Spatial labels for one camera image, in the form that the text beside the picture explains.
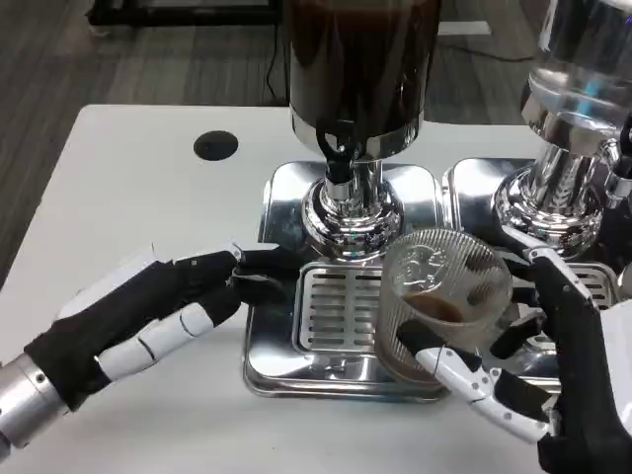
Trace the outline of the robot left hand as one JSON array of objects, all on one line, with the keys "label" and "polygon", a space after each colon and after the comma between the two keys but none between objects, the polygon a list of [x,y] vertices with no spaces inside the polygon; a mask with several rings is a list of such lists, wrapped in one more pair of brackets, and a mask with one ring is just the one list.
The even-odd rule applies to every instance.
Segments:
[{"label": "robot left hand", "polygon": [[229,320],[244,304],[285,300],[302,261],[280,245],[160,261],[147,251],[80,290],[24,353],[76,411]]}]

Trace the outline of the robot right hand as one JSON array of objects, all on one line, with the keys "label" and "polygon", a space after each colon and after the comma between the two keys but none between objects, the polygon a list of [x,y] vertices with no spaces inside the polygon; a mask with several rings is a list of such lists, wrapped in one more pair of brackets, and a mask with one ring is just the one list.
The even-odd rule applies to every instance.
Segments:
[{"label": "robot right hand", "polygon": [[404,348],[451,393],[501,429],[533,444],[547,473],[631,470],[631,303],[602,310],[568,264],[545,243],[507,225],[506,246],[529,263],[556,348],[553,396],[450,344],[415,320],[396,332]]}]

